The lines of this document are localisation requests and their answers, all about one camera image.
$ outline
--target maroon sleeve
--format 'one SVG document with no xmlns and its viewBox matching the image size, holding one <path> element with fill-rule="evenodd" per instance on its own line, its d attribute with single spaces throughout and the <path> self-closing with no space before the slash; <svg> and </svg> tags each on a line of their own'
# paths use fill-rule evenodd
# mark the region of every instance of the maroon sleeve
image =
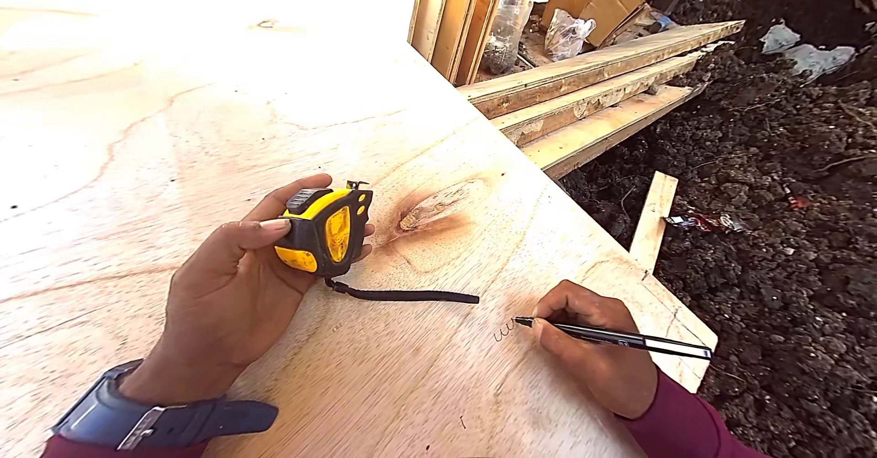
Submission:
<svg viewBox="0 0 877 458">
<path fill-rule="evenodd" d="M 743 446 L 718 412 L 658 369 L 658 388 L 649 410 L 635 420 L 618 417 L 649 458 L 757 458 Z"/>
<path fill-rule="evenodd" d="M 115 451 L 111 447 L 95 446 L 52 436 L 40 458 L 199 458 L 207 441 L 190 447 L 138 447 Z"/>
</svg>

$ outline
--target pen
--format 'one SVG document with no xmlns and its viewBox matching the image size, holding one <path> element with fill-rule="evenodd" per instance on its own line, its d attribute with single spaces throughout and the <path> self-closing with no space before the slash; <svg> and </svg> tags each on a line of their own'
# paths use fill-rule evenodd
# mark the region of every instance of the pen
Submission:
<svg viewBox="0 0 877 458">
<path fill-rule="evenodd" d="M 533 318 L 514 318 L 519 325 L 533 325 Z M 649 352 L 669 353 L 682 357 L 696 357 L 697 359 L 712 360 L 712 350 L 709 347 L 691 345 L 681 341 L 668 340 L 657 336 L 641 335 L 638 333 L 619 332 L 595 326 L 565 325 L 563 323 L 551 323 L 554 327 L 573 338 L 587 341 L 602 341 L 613 343 L 621 347 L 639 348 Z"/>
</svg>

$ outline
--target tape measure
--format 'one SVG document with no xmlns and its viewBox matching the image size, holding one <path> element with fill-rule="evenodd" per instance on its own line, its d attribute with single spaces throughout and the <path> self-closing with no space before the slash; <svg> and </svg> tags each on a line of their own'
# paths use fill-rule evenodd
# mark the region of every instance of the tape measure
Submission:
<svg viewBox="0 0 877 458">
<path fill-rule="evenodd" d="M 361 181 L 347 181 L 347 189 L 300 190 L 286 202 L 281 218 L 292 222 L 290 231 L 275 243 L 280 260 L 292 268 L 323 278 L 347 273 L 362 253 L 372 191 Z"/>
</svg>

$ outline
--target watch strap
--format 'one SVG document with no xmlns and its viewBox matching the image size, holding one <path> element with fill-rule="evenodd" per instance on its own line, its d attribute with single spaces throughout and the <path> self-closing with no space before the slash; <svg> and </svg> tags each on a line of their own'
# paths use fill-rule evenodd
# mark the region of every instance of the watch strap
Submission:
<svg viewBox="0 0 877 458">
<path fill-rule="evenodd" d="M 187 405 L 146 405 L 118 391 L 120 375 L 138 361 L 110 369 L 52 428 L 71 441 L 115 449 L 188 447 L 217 436 L 262 432 L 274 423 L 277 408 L 225 397 Z"/>
</svg>

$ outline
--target soil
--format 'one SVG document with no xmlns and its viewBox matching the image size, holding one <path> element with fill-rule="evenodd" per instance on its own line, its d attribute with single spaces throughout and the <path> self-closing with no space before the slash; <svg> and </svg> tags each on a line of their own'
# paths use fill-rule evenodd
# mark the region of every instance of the soil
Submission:
<svg viewBox="0 0 877 458">
<path fill-rule="evenodd" d="M 674 81 L 701 96 L 561 184 L 626 247 L 656 170 L 680 179 L 674 212 L 746 222 L 668 227 L 655 269 L 718 335 L 700 394 L 763 453 L 874 456 L 877 47 L 803 85 L 752 40 L 780 15 L 817 46 L 868 42 L 851 0 L 682 0 L 680 23 L 745 17 L 742 41 Z"/>
</svg>

